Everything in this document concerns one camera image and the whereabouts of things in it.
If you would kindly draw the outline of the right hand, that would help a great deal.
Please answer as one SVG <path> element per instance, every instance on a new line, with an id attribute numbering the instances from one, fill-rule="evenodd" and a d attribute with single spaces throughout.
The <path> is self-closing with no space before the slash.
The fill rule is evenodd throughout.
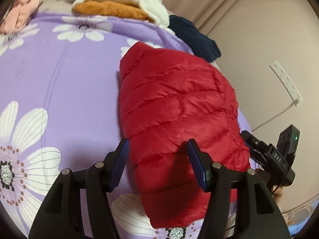
<path id="1" fill-rule="evenodd" d="M 273 186 L 271 190 L 274 201 L 279 204 L 283 196 L 283 186 Z"/>

